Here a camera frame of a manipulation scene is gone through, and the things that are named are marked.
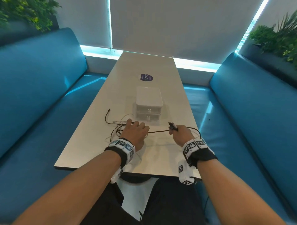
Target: blue bench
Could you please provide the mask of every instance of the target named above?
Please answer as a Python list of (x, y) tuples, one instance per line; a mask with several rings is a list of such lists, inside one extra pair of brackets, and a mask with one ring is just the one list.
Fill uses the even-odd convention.
[[(0, 48), (0, 64), (0, 223), (10, 223), (70, 173), (53, 165), (106, 78), (86, 72), (69, 28)], [(211, 88), (185, 91), (219, 160), (296, 224), (296, 90), (231, 54)], [(204, 207), (205, 187), (197, 188)], [(220, 224), (211, 200), (206, 217)]]

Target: tabletop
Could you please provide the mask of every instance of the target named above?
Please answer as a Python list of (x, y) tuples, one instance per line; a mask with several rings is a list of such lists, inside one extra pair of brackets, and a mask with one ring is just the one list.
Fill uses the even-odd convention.
[[(54, 166), (79, 168), (102, 153), (116, 127), (104, 120), (108, 109), (109, 123), (127, 114), (131, 115), (123, 120), (134, 121), (136, 87), (139, 86), (159, 88), (163, 99), (159, 122), (145, 122), (150, 131), (168, 130), (171, 121), (197, 128), (173, 58), (123, 52)], [(178, 177), (177, 163), (182, 159), (181, 147), (168, 132), (153, 133), (145, 138), (144, 147), (126, 165), (125, 172)], [(201, 178), (196, 168), (193, 173)]]

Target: black planter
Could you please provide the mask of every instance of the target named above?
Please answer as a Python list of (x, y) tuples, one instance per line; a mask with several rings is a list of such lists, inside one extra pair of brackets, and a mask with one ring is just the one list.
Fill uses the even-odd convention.
[(29, 37), (38, 36), (47, 32), (51, 32), (59, 29), (57, 18), (55, 15), (50, 16), (53, 26), (50, 31), (41, 32), (34, 26), (25, 23), (24, 21), (12, 21), (10, 22), (9, 28), (0, 28), (0, 46), (12, 44), (17, 41), (24, 40)]
[(284, 58), (280, 58), (271, 53), (262, 53), (262, 50), (252, 43), (247, 43), (245, 48), (240, 51), (240, 54), (297, 88), (297, 70), (292, 63), (286, 62)]

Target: artificial plant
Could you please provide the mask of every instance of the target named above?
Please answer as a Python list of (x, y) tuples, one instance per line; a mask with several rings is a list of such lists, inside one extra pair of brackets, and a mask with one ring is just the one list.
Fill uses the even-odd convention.
[(258, 26), (250, 33), (249, 38), (263, 52), (284, 57), (297, 68), (297, 10), (292, 15), (287, 13), (277, 26)]
[(7, 27), (10, 21), (25, 21), (37, 30), (50, 30), (50, 15), (56, 14), (58, 7), (54, 0), (0, 0), (0, 27)]

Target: purple sticker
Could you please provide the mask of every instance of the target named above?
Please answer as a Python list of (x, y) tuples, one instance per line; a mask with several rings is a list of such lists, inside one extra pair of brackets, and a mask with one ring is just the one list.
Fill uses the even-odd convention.
[(139, 79), (143, 80), (143, 81), (152, 81), (153, 77), (151, 75), (148, 75), (148, 74), (141, 74), (139, 76)]

